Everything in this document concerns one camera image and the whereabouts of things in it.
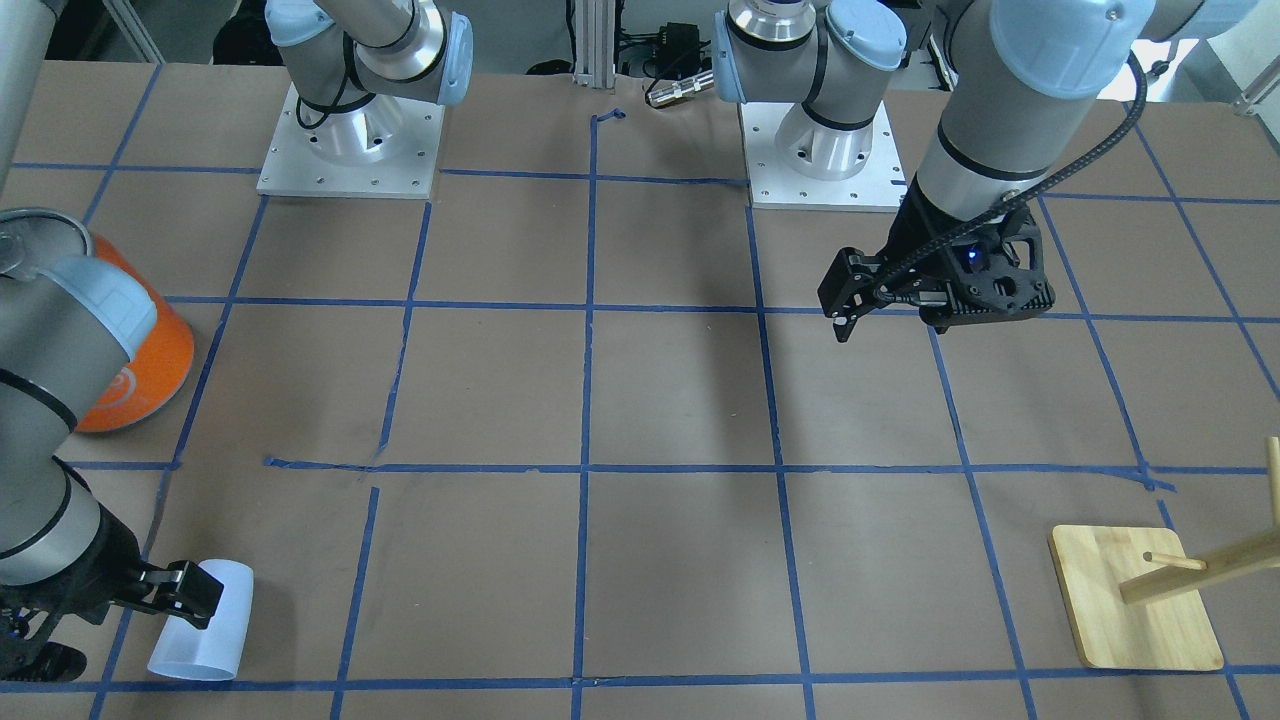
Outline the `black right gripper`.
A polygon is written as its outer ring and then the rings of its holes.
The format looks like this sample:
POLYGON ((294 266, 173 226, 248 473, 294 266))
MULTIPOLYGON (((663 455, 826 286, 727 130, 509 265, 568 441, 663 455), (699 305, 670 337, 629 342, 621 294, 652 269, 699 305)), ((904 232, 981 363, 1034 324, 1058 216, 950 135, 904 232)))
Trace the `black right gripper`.
POLYGON ((3 587, 1 674, 5 682, 73 682, 87 667, 83 652, 51 642, 67 615, 102 624, 110 603, 148 615, 168 615, 205 630, 224 584, 197 562, 165 568, 141 560, 132 530, 110 511, 90 547, 67 570, 29 585, 3 587))

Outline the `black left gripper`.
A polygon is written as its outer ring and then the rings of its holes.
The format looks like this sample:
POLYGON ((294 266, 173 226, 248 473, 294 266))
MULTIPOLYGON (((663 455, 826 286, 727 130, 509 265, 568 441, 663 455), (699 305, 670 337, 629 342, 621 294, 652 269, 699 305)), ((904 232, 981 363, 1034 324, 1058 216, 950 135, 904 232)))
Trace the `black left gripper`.
POLYGON ((891 304, 919 305, 922 292, 934 290, 945 292, 946 301, 923 307, 920 318, 941 332, 1029 319, 1056 302, 1044 275, 1042 233, 1025 204, 961 233, 892 281, 881 279, 886 263, 858 249, 836 252, 817 297, 838 343, 849 341, 861 316, 891 304))

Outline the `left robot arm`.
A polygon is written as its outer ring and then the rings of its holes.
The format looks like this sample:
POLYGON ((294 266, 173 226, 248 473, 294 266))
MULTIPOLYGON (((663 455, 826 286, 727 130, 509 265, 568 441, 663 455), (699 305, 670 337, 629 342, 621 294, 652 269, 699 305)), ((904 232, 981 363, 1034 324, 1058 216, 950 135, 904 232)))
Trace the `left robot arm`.
MULTIPOLYGON (((1102 158, 1137 124, 1148 81, 1138 40, 1221 35, 1251 1, 929 1, 957 73, 890 228, 873 254, 837 251, 817 296, 847 341, 893 304, 938 332, 1019 322, 1055 292, 1030 202, 1102 158)), ((731 1, 716 15, 717 94, 787 102, 791 164, 817 176, 815 141, 869 140, 908 50, 879 1, 731 1)))

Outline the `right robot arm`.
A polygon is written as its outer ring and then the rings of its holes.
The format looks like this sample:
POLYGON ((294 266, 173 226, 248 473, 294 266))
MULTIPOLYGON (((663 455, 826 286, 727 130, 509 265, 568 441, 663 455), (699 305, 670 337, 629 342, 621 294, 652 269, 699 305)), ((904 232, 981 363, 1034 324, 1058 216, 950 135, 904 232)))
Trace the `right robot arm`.
MULTIPOLYGON (((470 19, 436 1, 266 1, 294 118, 320 141, 365 117, 366 155, 396 145, 393 102, 452 106, 474 67, 470 19)), ((161 300, 74 217, 3 214, 3 680, 72 682, 84 655, 52 641, 60 620, 111 607, 163 615, 154 673, 198 682, 238 673, 253 573, 210 559, 156 566, 132 530, 56 455, 110 383, 160 341, 161 300)))

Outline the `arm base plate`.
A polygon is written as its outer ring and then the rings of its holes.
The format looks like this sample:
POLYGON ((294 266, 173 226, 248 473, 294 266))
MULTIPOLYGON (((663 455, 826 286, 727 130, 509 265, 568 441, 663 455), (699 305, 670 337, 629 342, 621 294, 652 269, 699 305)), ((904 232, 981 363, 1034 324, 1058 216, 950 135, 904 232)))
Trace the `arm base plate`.
POLYGON ((319 114, 289 87, 256 188, 266 196, 430 199, 445 111, 378 95, 306 129, 300 122, 319 114))
POLYGON ((740 106, 751 200, 764 209, 899 210, 909 181, 884 104, 860 129, 818 124, 799 104, 740 106))

